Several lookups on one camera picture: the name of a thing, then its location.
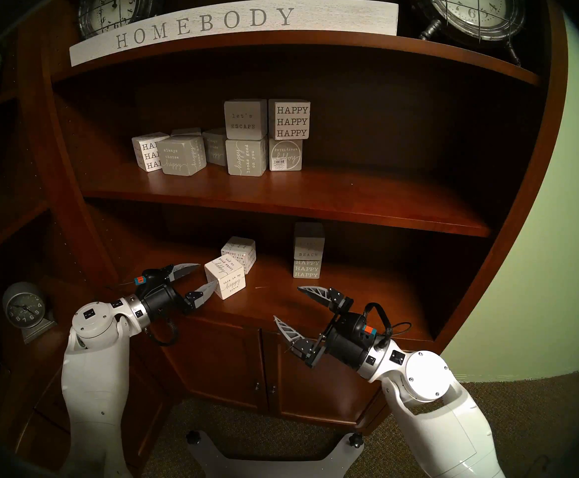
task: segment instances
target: barcode label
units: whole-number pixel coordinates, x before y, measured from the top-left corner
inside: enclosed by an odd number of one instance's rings
[[[288,161],[286,157],[273,157],[272,158],[272,171],[283,171],[288,168]]]

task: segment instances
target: green wall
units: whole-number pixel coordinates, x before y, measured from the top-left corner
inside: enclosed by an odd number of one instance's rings
[[[442,353],[458,380],[579,370],[579,31],[566,20],[564,116],[533,208],[491,286]]]

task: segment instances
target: black knob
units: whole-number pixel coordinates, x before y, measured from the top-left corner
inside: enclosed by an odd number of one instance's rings
[[[201,442],[201,434],[196,430],[190,430],[186,435],[187,443],[190,445],[196,445]]]
[[[349,444],[353,445],[355,448],[359,448],[361,445],[363,445],[365,443],[363,436],[361,433],[354,433],[350,438],[349,438]]]

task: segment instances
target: homebody sign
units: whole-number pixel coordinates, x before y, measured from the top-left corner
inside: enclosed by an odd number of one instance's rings
[[[70,48],[70,64],[151,44],[251,31],[397,35],[398,4],[369,0],[251,0],[175,11],[124,25]]]

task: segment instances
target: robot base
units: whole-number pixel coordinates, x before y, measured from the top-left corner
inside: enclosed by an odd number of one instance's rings
[[[321,461],[246,461],[228,459],[219,452],[203,431],[187,435],[187,449],[205,471],[206,478],[296,478],[300,476],[343,478],[349,467],[363,452],[349,443],[348,433],[334,450]]]

